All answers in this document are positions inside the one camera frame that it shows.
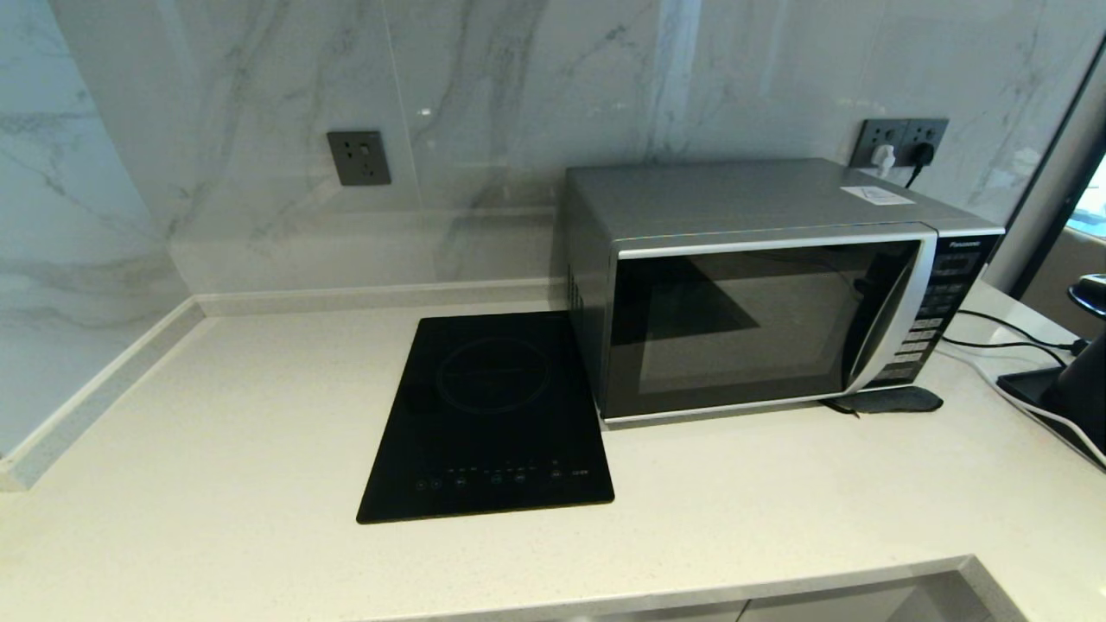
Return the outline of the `black vertical frame strip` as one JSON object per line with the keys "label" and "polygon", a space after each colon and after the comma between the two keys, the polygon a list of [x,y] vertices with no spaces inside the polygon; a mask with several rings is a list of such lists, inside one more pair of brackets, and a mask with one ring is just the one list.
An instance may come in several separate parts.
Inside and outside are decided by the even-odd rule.
{"label": "black vertical frame strip", "polygon": [[1091,138],[1096,122],[1103,63],[1106,62],[1106,31],[1091,56],[1078,89],[1073,94],[1061,118],[1054,137],[1039,168],[1027,182],[1026,191],[1011,217],[1010,232],[1003,243],[1006,252],[1004,265],[1016,271],[1027,263],[1027,258],[1046,236],[1055,217],[1058,217],[1071,184],[1076,182],[1084,154],[1091,149]]}

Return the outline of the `grey double wall socket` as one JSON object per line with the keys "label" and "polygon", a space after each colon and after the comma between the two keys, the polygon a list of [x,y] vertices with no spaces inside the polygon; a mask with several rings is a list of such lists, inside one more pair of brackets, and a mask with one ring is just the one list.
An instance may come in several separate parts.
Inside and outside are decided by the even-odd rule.
{"label": "grey double wall socket", "polygon": [[895,167],[915,167],[920,146],[929,144],[935,155],[945,138],[949,123],[948,118],[865,120],[860,124],[860,135],[855,142],[847,166],[876,167],[873,160],[874,151],[885,144],[893,146],[896,156]]}

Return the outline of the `silver microwave oven body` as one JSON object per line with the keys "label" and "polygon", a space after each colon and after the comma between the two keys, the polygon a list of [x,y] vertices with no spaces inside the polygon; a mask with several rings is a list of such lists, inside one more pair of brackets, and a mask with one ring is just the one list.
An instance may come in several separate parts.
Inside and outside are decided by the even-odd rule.
{"label": "silver microwave oven body", "polygon": [[[841,190],[851,186],[881,187],[915,204],[872,205]],[[849,232],[862,225],[912,222],[925,225],[938,235],[930,279],[912,330],[896,357],[860,392],[905,387],[916,381],[1006,232],[1002,225],[818,158],[570,168],[559,206],[559,243],[570,319],[599,417],[606,385],[613,267],[617,251],[625,243],[632,248],[653,240],[714,243],[770,230],[799,230],[806,235],[835,228],[838,232]],[[779,405],[783,404],[726,410]],[[633,419],[601,418],[635,422],[714,412],[723,410]]]}

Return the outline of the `white paper sheet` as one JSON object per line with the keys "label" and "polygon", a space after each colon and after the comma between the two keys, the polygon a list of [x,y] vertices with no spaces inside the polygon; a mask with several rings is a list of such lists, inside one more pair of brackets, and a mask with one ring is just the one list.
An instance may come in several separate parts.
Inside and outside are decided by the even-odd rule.
{"label": "white paper sheet", "polygon": [[915,200],[909,200],[909,198],[901,196],[901,194],[896,194],[877,186],[841,187],[841,190],[853,194],[853,196],[860,198],[860,200],[876,206],[889,207],[915,204]]}

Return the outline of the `dark blue rubber mat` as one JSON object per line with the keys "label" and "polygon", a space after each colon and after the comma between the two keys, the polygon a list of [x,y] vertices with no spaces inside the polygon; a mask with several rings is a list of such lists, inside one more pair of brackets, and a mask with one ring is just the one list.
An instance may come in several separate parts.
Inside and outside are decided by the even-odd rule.
{"label": "dark blue rubber mat", "polygon": [[945,400],[924,387],[906,386],[842,395],[820,403],[834,412],[860,418],[860,415],[872,414],[936,412],[945,405]]}

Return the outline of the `black induction cooktop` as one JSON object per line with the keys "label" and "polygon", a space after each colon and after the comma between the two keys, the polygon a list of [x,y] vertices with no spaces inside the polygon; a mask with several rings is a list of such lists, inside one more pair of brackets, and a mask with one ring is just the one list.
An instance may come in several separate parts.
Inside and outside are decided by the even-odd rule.
{"label": "black induction cooktop", "polygon": [[614,499],[568,312],[418,321],[357,523]]}

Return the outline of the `black countertop appliance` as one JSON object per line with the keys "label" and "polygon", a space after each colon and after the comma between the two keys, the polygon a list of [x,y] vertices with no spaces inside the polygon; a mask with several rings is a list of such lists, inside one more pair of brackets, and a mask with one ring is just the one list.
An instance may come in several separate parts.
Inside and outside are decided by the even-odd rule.
{"label": "black countertop appliance", "polygon": [[1004,397],[1039,417],[1063,440],[1106,469],[1106,273],[1082,276],[1068,298],[1103,330],[1066,367],[1001,375]]}

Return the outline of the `grey single wall socket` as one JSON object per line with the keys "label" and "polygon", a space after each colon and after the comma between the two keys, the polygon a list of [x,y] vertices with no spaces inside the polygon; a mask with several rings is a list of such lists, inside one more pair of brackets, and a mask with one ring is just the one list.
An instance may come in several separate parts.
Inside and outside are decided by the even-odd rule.
{"label": "grey single wall socket", "polygon": [[327,132],[334,168],[343,187],[376,187],[392,184],[383,135],[378,129]]}

